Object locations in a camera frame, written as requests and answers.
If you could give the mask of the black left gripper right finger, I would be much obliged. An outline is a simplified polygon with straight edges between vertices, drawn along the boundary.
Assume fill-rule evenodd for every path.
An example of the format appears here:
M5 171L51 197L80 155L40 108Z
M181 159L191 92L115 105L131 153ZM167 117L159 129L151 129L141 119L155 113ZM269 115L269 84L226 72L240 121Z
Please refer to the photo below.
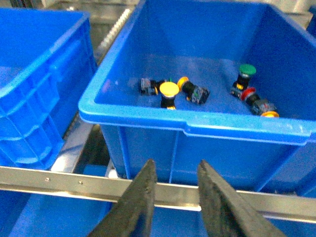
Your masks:
M210 237L284 237L205 160L197 168L199 204Z

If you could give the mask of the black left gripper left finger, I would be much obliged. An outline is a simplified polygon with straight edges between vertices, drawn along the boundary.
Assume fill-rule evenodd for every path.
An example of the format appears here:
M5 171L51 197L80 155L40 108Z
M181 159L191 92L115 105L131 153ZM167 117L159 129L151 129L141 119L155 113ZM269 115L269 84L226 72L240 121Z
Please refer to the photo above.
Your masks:
M154 214L157 173L147 160L111 211L88 234L89 237L149 237Z

